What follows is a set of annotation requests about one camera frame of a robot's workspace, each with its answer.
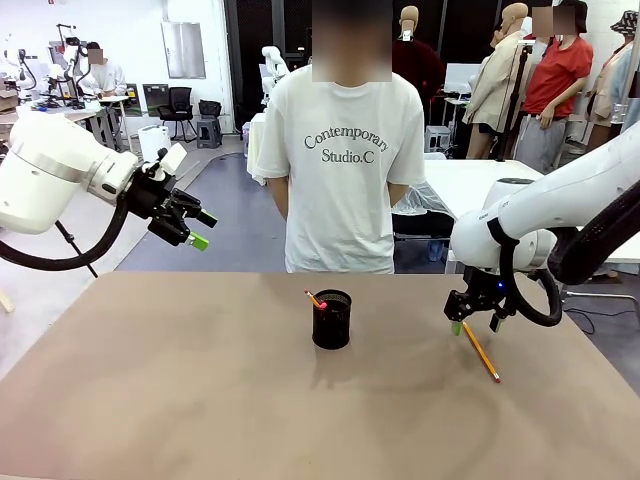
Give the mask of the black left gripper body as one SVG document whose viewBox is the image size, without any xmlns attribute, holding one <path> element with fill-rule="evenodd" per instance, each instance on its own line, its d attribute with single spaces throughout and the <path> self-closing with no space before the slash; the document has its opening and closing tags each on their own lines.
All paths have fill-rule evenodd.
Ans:
<svg viewBox="0 0 640 480">
<path fill-rule="evenodd" d="M 174 175 L 166 174 L 162 180 L 155 180 L 142 171 L 136 171 L 124 194 L 128 211 L 143 220 L 153 217 L 175 184 Z"/>
</svg>

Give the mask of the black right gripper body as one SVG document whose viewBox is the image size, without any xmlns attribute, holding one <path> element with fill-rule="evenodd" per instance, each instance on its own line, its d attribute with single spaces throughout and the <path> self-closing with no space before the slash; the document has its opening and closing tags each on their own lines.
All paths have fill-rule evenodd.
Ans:
<svg viewBox="0 0 640 480">
<path fill-rule="evenodd" d="M 467 266 L 463 280 L 467 285 L 463 303 L 467 307 L 512 307 L 505 282 L 499 275 Z"/>
</svg>

